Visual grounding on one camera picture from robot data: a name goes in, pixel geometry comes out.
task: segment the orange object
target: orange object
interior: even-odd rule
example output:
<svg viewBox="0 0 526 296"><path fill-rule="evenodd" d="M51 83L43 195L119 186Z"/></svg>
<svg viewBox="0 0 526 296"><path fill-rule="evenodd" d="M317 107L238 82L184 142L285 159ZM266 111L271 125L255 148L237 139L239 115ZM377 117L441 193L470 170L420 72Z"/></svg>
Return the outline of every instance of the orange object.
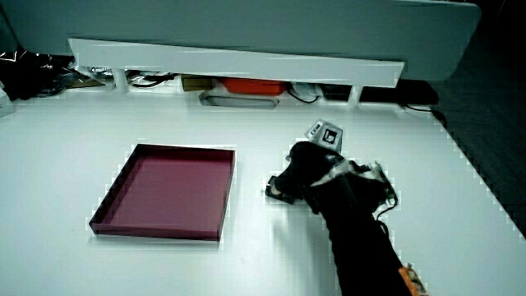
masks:
<svg viewBox="0 0 526 296"><path fill-rule="evenodd" d="M412 296L429 296L426 288L418 278L417 273L410 267L401 267L398 272L404 278L405 285L411 291Z"/></svg>
<svg viewBox="0 0 526 296"><path fill-rule="evenodd" d="M247 78L220 78L224 87L231 93L249 95L281 95L287 90L287 82L267 81Z"/></svg>

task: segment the red box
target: red box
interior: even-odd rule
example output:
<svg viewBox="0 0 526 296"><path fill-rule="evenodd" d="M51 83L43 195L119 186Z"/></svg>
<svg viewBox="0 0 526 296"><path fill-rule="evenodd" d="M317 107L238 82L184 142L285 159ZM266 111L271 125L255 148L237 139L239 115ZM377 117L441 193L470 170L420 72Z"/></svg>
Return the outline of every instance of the red box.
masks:
<svg viewBox="0 0 526 296"><path fill-rule="evenodd" d="M287 82L247 78L220 78L231 93L247 95L281 95L287 90Z"/></svg>
<svg viewBox="0 0 526 296"><path fill-rule="evenodd" d="M137 145L90 221L95 234L219 241L235 151Z"/></svg>

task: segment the gray wall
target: gray wall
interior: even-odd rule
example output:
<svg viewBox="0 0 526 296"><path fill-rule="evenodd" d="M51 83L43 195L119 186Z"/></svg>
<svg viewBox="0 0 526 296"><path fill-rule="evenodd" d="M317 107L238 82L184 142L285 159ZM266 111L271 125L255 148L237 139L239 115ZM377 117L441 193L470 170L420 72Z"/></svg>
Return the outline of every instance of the gray wall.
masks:
<svg viewBox="0 0 526 296"><path fill-rule="evenodd" d="M21 45L72 54L67 38L405 61L402 78L453 73L474 5L379 0L0 0Z"/></svg>
<svg viewBox="0 0 526 296"><path fill-rule="evenodd" d="M13 34L3 9L0 7L0 53L12 53L18 48L18 42Z"/></svg>

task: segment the dark floor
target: dark floor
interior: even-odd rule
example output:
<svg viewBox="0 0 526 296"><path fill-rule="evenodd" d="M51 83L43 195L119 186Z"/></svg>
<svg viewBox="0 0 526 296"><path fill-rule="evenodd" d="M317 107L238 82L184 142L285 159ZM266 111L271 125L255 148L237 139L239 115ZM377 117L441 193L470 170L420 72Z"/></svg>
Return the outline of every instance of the dark floor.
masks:
<svg viewBox="0 0 526 296"><path fill-rule="evenodd" d="M491 25L481 23L448 81L432 83L434 109L525 235L526 51L509 28Z"/></svg>

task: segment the black glove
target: black glove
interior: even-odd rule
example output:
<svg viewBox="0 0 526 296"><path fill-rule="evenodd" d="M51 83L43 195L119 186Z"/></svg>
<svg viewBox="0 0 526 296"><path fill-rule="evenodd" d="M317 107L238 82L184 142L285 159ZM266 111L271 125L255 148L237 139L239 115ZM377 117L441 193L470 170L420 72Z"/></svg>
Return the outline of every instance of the black glove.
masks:
<svg viewBox="0 0 526 296"><path fill-rule="evenodd" d="M370 167L311 142L297 143L288 157L290 165L270 180L267 195L289 203L304 198L323 215L343 295L410 296L389 235L372 216L392 191L390 184L364 178ZM280 193L271 193L272 187Z"/></svg>

